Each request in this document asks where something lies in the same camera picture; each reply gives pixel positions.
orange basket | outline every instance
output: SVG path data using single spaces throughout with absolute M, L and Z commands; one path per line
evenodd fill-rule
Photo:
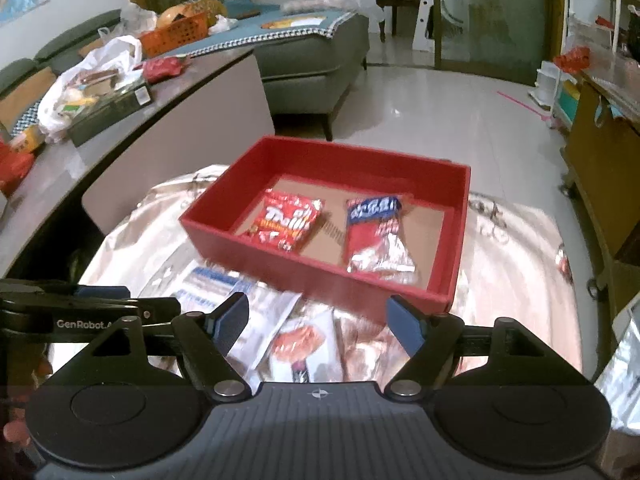
M 138 39 L 147 58 L 160 56 L 174 48 L 207 37 L 207 13 L 175 20 L 166 27 L 142 34 Z

red tray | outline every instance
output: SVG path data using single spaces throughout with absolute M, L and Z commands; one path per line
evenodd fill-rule
M 204 258 L 281 290 L 302 292 L 382 323 L 385 301 L 391 294 L 401 294 L 427 313 L 450 308 L 462 254 L 470 176 L 468 166 L 445 160 L 344 144 L 263 137 L 191 205 L 180 222 Z M 410 203 L 416 210 L 440 215 L 439 237 L 431 242 L 429 235 L 436 231 L 425 233 L 421 240 L 416 237 L 416 226 L 412 226 L 412 239 L 417 245 L 422 247 L 425 240 L 427 246 L 433 244 L 431 271 L 428 280 L 424 277 L 428 282 L 422 286 L 399 285 L 350 274 L 343 266 L 268 248 L 238 236 L 239 230 L 250 224 L 265 189 L 278 182 L 294 183 L 304 189 L 322 186 L 327 193 L 339 196 L 411 195 Z

metal screw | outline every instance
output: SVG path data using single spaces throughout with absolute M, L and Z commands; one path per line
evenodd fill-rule
M 403 379 L 391 384 L 391 391 L 401 397 L 413 397 L 420 393 L 422 387 L 415 381 Z
M 244 384 L 233 379 L 220 381 L 213 387 L 213 391 L 222 397 L 237 397 L 244 393 Z

gray tabletop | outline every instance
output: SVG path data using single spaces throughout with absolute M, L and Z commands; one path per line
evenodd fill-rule
M 181 76 L 153 86 L 153 103 L 110 126 L 82 146 L 76 148 L 69 140 L 46 146 L 9 199 L 0 218 L 0 277 L 7 274 L 34 234 L 94 168 L 117 149 L 138 138 L 164 112 L 179 104 L 185 95 L 251 52 L 250 48 L 235 48 L 197 57 Z

sofa leg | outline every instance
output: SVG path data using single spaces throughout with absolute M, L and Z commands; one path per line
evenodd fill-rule
M 329 114 L 322 114 L 320 115 L 320 121 L 322 124 L 322 130 L 324 131 L 324 138 L 328 141 L 331 142 L 332 140 L 334 140 L 334 133 L 331 131 L 331 123 L 330 123 L 330 115 Z

